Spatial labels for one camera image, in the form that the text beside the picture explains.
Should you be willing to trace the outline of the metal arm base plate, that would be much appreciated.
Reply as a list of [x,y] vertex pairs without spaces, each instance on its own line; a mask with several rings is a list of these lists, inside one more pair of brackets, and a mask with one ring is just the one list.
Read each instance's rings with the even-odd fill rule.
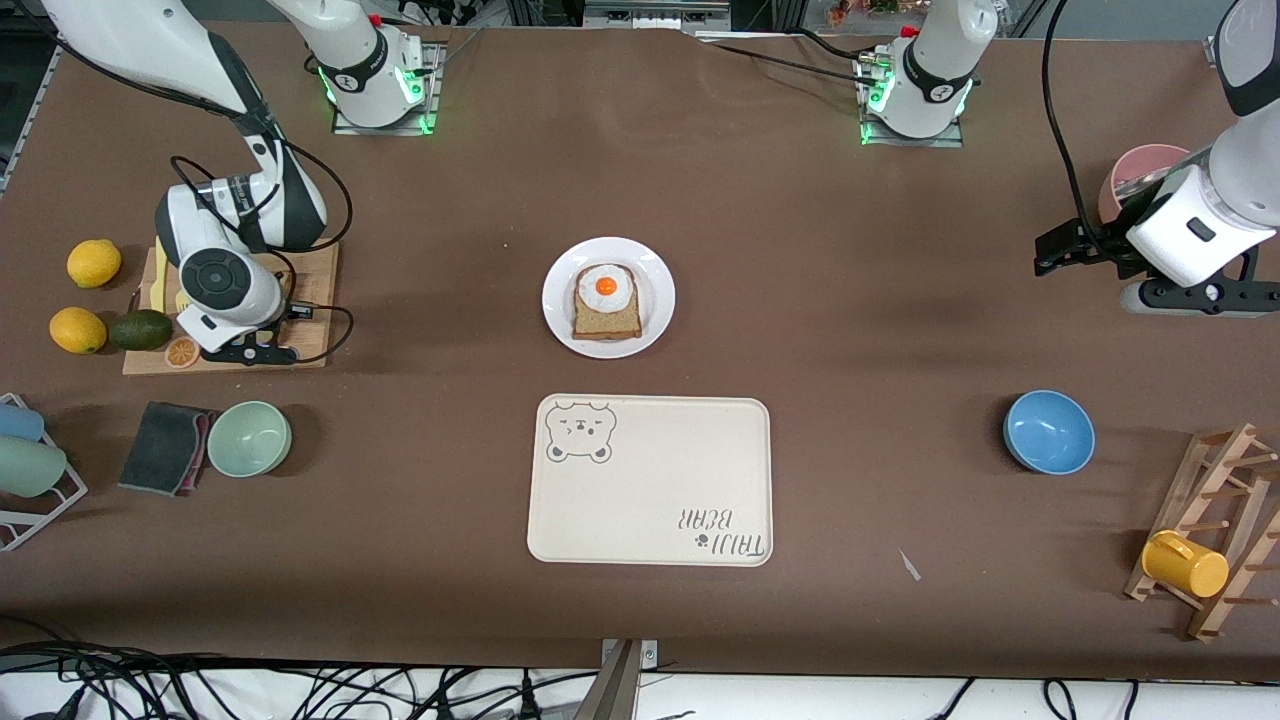
[[355,77],[334,81],[320,69],[332,105],[332,133],[339,136],[425,137],[435,132],[440,109],[447,46],[407,36],[385,53],[378,73],[361,90]]
[[868,82],[858,90],[861,145],[961,147],[960,115],[974,78],[922,90],[899,73],[899,60],[886,44],[860,51],[852,61],[855,77]]

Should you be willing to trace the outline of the folded grey cloth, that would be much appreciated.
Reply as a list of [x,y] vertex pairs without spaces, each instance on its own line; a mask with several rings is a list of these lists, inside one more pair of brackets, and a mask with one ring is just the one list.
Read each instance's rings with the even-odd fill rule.
[[205,407],[148,402],[116,484],[165,497],[191,495],[216,418]]

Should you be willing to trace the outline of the yellow lemon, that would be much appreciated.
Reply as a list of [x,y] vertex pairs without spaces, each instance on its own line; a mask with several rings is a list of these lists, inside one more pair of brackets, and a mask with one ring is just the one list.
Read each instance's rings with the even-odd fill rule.
[[106,324],[83,307],[64,307],[47,324],[52,342],[76,355],[91,355],[101,350],[109,340]]
[[110,240],[86,240],[67,256],[68,277],[81,288],[108,284],[122,269],[122,252]]

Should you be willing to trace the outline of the brown bread slice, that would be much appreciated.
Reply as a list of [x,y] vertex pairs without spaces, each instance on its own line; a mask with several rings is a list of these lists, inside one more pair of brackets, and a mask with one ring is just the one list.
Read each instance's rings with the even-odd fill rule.
[[590,341],[617,341],[639,338],[643,333],[643,320],[639,307],[639,290],[631,306],[621,313],[600,314],[585,307],[576,300],[576,281],[573,288],[573,327],[572,337]]

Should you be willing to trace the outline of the dark green avocado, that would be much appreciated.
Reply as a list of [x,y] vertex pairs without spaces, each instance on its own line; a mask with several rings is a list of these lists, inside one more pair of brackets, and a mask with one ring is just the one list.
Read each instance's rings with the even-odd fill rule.
[[108,329],[110,343],[119,350],[148,352],[164,347],[174,334],[172,319],[152,309],[119,315]]

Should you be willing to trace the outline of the fried egg toy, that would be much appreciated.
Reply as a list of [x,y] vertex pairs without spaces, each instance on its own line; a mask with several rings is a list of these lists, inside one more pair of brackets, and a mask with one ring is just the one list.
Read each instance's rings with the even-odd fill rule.
[[576,279],[576,300],[594,313],[622,313],[635,297],[632,273],[618,264],[586,266]]

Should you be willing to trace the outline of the wooden cutting board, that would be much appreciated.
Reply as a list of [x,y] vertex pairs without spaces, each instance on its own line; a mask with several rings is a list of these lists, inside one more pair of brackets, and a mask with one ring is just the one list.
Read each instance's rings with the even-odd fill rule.
[[[300,273],[294,283],[294,302],[315,305],[333,305],[337,287],[337,273],[339,266],[339,247],[330,247],[312,254],[294,255],[291,261]],[[141,307],[150,307],[152,299],[151,288],[157,277],[156,250],[150,249],[145,261],[143,277],[140,282]],[[170,319],[177,318],[177,272],[172,268],[165,274],[165,304],[164,310]],[[293,348],[301,357],[311,357],[323,352],[330,346],[330,313],[319,311],[314,319],[289,320],[282,327],[276,337],[279,345]],[[269,372],[274,366],[268,364],[255,364],[246,366],[238,363],[210,363],[202,357],[195,357],[191,364],[170,365],[166,350],[155,351],[127,351],[122,374],[127,377],[142,375],[193,375],[210,373],[233,372]]]

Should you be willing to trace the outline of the cream tray with bear print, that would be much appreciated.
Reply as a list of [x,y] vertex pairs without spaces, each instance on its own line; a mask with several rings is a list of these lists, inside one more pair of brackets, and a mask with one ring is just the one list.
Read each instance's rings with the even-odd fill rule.
[[543,562],[759,568],[774,548],[755,398],[567,395],[538,407],[527,550]]

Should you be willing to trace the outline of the blue bowl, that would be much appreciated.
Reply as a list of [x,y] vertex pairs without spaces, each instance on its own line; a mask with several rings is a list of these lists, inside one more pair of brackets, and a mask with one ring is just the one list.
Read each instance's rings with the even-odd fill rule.
[[1033,389],[1012,401],[1002,420],[1004,443],[1023,468],[1064,477],[1094,456],[1091,416],[1074,398],[1055,389]]

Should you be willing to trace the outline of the yellow mug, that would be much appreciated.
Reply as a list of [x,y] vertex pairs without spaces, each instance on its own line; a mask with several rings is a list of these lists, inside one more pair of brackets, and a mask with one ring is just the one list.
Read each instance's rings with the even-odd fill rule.
[[1196,598],[1217,594],[1230,577],[1230,564],[1222,553],[1175,530],[1152,536],[1142,550],[1139,564],[1147,577]]

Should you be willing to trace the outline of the grey metal box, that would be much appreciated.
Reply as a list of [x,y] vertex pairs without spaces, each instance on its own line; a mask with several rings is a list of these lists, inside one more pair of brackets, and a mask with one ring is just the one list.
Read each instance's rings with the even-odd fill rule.
[[730,32],[730,0],[582,0],[581,27]]

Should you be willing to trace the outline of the pink bowl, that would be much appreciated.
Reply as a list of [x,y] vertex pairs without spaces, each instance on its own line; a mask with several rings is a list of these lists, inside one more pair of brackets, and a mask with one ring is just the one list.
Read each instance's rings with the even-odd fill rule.
[[1166,143],[1147,143],[1130,149],[1112,165],[1098,192],[1100,223],[1114,222],[1123,206],[1123,200],[1130,195],[1121,188],[1151,173],[1165,172],[1176,165],[1188,150]]

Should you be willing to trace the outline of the pale green cup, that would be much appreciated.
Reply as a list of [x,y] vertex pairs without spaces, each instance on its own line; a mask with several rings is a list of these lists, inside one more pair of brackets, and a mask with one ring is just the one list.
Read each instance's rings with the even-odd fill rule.
[[67,454],[55,446],[0,436],[0,491],[35,498],[54,488],[67,470]]

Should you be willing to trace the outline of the white round plate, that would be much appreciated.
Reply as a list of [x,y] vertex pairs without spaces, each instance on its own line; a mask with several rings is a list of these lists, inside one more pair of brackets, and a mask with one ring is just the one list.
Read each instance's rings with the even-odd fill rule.
[[[576,340],[573,333],[580,272],[599,264],[622,266],[634,275],[641,333],[630,340]],[[595,360],[620,360],[650,348],[667,331],[676,307],[675,278],[648,246],[622,237],[598,237],[564,251],[548,270],[541,310],[552,334],[571,351]]]

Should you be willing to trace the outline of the wooden mug rack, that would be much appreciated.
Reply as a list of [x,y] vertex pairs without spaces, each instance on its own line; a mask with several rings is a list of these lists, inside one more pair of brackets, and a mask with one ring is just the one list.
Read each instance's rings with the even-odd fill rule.
[[[1161,530],[1222,553],[1228,584],[1196,598],[1147,577],[1140,569],[1146,542]],[[1263,442],[1249,423],[1192,437],[1155,524],[1124,589],[1144,602],[1167,594],[1192,610],[1187,638],[1210,644],[1222,635],[1233,610],[1280,607],[1280,450]]]

